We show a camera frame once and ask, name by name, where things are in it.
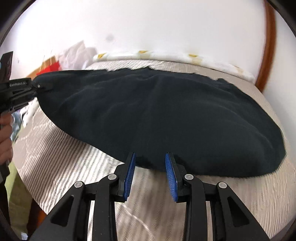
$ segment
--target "red cloth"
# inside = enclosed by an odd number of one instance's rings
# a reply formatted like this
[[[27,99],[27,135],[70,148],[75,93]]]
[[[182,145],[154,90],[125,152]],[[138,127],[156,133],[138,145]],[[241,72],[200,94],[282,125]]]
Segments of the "red cloth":
[[[54,64],[46,67],[45,69],[41,70],[39,73],[37,73],[36,75],[40,75],[43,73],[48,73],[48,72],[53,72],[53,71],[59,71],[60,70],[60,65],[59,62],[55,62]]]

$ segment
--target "wooden headboard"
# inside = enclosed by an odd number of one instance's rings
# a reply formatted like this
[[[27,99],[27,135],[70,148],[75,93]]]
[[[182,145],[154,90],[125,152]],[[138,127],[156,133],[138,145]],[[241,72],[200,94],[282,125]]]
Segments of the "wooden headboard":
[[[266,41],[261,67],[255,86],[262,92],[272,68],[276,45],[276,20],[274,8],[264,0],[266,14]]]

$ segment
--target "dark navy towel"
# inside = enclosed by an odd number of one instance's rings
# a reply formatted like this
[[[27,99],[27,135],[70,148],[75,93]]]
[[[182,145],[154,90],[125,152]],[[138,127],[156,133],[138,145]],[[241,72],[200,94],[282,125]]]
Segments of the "dark navy towel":
[[[271,173],[285,156],[279,127],[248,95],[224,79],[149,68],[60,71],[34,80],[63,131],[117,160],[165,171],[165,154],[196,175]]]

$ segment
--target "green cloth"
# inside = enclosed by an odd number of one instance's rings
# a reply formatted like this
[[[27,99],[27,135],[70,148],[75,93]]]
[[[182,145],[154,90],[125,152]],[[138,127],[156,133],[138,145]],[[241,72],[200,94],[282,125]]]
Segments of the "green cloth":
[[[9,170],[10,175],[6,178],[5,187],[7,190],[10,222],[14,232],[22,239],[22,233],[27,233],[32,197],[13,162],[10,163]]]

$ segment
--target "bed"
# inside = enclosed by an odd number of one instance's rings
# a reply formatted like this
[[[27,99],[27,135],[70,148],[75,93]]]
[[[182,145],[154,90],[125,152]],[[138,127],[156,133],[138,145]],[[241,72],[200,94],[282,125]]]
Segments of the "bed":
[[[255,216],[272,241],[282,240],[296,218],[296,172],[290,147],[279,119],[260,91],[250,82],[191,64],[155,60],[116,60],[94,63],[87,69],[142,68],[198,73],[212,79],[223,78],[251,96],[279,125],[286,156],[271,174],[250,178],[198,176],[203,182],[226,182]],[[56,127],[38,108],[32,121],[19,134],[14,147],[14,163],[28,191],[45,213],[50,212],[65,192],[78,180],[99,181],[113,173],[121,162],[102,151],[74,139]],[[116,203],[118,240],[182,239],[185,204],[173,202],[166,174],[136,167],[130,198]],[[211,216],[207,204],[208,240],[212,240]],[[88,240],[91,240],[92,214]]]

